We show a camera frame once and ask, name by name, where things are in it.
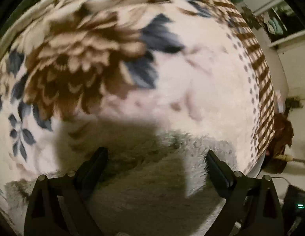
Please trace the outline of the white wardrobe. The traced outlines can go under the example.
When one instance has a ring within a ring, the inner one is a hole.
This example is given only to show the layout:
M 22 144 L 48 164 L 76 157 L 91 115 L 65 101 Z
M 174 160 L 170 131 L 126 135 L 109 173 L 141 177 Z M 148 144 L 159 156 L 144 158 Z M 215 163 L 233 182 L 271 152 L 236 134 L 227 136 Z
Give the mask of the white wardrobe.
M 281 54 L 300 48 L 305 52 L 305 27 L 284 0 L 253 0 L 247 2 L 260 24 L 257 37 L 265 50 Z

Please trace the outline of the floral bed blanket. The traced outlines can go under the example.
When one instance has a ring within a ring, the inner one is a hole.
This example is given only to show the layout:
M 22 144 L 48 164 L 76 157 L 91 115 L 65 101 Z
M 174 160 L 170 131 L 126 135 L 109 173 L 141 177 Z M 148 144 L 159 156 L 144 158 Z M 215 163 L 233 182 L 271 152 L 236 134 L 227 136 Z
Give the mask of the floral bed blanket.
M 259 89 L 214 0 L 40 0 L 0 39 L 0 188 L 162 134 L 256 162 Z

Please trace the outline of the grey fluffy fleece pants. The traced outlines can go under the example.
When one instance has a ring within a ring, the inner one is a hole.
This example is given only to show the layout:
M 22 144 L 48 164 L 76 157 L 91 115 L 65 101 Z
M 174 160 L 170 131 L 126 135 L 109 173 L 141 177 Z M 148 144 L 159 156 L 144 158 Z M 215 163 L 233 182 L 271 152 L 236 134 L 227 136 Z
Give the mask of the grey fluffy fleece pants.
M 105 235 L 204 235 L 223 205 L 209 179 L 206 155 L 213 151 L 231 168 L 238 166 L 233 145 L 208 136 L 49 134 L 27 152 L 31 173 L 5 186 L 6 219 L 15 233 L 23 234 L 35 178 L 78 169 L 98 147 L 108 148 L 109 164 L 104 176 L 96 176 L 86 205 Z

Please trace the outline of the brown checked bed sheet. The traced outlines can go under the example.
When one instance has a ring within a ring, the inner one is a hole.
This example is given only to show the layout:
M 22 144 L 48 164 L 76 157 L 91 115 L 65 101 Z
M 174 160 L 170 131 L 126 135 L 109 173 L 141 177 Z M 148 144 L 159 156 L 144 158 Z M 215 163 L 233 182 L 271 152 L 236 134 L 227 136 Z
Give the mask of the brown checked bed sheet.
M 274 129 L 275 93 L 265 55 L 247 22 L 231 0 L 204 0 L 212 12 L 224 18 L 231 31 L 243 45 L 249 58 L 248 66 L 255 77 L 253 89 L 257 91 L 257 126 L 253 131 L 256 159 L 265 154 L 271 142 Z

